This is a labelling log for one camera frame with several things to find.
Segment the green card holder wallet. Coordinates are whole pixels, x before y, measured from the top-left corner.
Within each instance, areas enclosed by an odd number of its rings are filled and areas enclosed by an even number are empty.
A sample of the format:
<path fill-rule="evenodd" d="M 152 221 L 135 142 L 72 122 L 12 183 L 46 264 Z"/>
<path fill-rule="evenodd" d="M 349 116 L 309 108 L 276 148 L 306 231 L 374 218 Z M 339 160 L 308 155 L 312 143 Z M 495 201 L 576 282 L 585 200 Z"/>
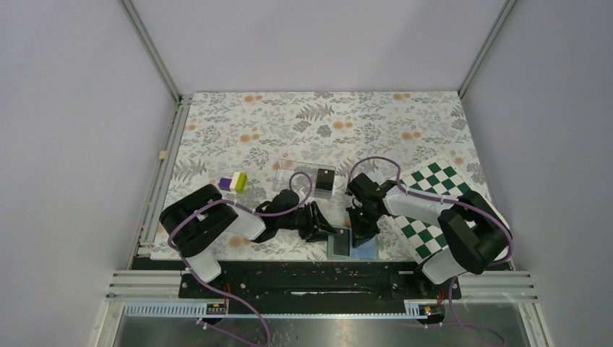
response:
<path fill-rule="evenodd" d="M 327 258 L 329 260 L 375 261 L 378 260 L 377 239 L 370 239 L 363 244 L 353 242 L 350 228 L 335 228 L 336 233 L 328 236 Z"/>

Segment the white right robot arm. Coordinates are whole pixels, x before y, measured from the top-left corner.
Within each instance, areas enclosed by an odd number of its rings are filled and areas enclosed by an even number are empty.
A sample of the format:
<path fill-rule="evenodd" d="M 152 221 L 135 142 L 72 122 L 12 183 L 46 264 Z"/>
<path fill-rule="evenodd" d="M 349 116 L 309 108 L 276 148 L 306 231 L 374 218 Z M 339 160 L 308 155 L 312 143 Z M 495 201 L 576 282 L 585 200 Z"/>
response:
<path fill-rule="evenodd" d="M 510 229 L 478 192 L 437 195 L 409 189 L 399 181 L 378 184 L 364 173 L 352 178 L 347 190 L 357 201 L 347 208 L 354 246 L 380 232 L 377 223 L 382 216 L 409 217 L 442 231 L 447 248 L 427 257 L 414 279 L 421 296 L 432 298 L 445 281 L 463 273 L 479 275 L 490 265 L 510 259 Z"/>

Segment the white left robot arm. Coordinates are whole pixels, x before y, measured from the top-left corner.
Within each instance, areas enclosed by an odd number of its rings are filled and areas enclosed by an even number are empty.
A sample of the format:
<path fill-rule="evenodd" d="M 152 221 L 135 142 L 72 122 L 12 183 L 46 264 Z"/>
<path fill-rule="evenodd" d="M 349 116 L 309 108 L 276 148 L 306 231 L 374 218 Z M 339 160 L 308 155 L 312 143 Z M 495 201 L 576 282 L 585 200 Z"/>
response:
<path fill-rule="evenodd" d="M 168 234 L 168 245 L 179 253 L 197 278 L 197 288 L 208 297 L 217 296 L 224 287 L 222 269 L 210 245 L 225 232 L 256 243 L 270 240 L 281 229 L 297 231 L 306 242 L 325 241 L 338 232 L 316 202 L 301 199 L 291 189 L 250 210 L 223 199 L 212 184 L 164 209 L 159 222 Z"/>

